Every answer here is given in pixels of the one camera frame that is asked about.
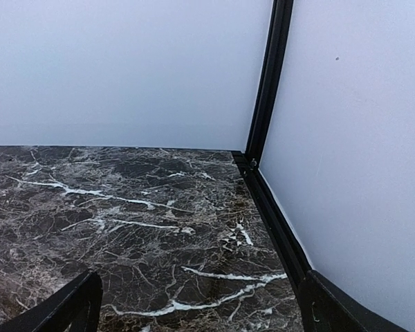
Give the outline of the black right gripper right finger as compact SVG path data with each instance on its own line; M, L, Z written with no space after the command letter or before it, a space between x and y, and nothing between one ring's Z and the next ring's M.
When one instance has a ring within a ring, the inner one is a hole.
M305 331L404 331L370 311L316 270L307 272L298 288Z

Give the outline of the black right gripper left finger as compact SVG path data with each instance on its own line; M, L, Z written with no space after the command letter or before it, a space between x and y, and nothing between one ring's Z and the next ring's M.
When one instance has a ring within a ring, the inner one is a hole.
M100 276L86 270L41 304L0 324L0 332L97 331L102 296Z

